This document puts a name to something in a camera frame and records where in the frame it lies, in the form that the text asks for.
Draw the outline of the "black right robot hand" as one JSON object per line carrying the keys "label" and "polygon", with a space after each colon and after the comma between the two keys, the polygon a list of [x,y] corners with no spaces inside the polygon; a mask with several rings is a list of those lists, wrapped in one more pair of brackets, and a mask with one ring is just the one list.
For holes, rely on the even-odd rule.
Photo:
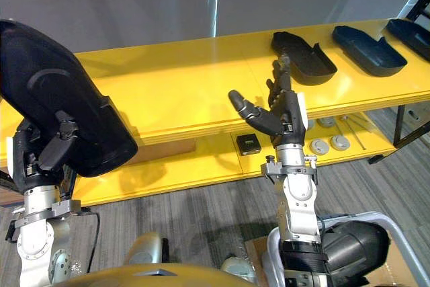
{"label": "black right robot hand", "polygon": [[270,136],[274,147],[287,144],[304,145],[306,127],[298,100],[291,86],[291,61],[282,55],[273,61],[273,79],[266,81],[269,88],[269,109],[255,106],[238,91],[228,92],[228,98],[245,122]]}

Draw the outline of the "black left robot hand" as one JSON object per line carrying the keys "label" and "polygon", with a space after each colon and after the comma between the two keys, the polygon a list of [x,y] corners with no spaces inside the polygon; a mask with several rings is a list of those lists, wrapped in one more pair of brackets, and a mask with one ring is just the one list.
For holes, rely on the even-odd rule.
{"label": "black left robot hand", "polygon": [[7,137],[9,175],[5,179],[21,194],[38,186],[57,187],[62,199],[70,198],[77,172],[67,164],[77,148],[79,127],[73,120],[62,120],[55,135],[46,140],[40,129],[24,118],[13,136]]}

